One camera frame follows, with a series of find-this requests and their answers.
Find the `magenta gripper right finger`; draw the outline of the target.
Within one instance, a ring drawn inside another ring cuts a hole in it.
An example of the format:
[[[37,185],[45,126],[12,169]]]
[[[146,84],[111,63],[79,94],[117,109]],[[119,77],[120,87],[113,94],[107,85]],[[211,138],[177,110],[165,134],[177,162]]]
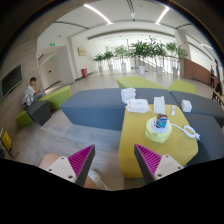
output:
[[[134,154],[146,184],[183,169],[183,166],[170,155],[160,155],[139,144],[134,145]]]

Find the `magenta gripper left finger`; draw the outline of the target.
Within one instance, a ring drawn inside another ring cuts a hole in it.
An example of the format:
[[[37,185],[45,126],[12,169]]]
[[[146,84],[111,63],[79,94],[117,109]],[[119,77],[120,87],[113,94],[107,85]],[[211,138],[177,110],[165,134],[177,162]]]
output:
[[[95,145],[92,144],[69,157],[59,157],[47,171],[83,187],[94,156]]]

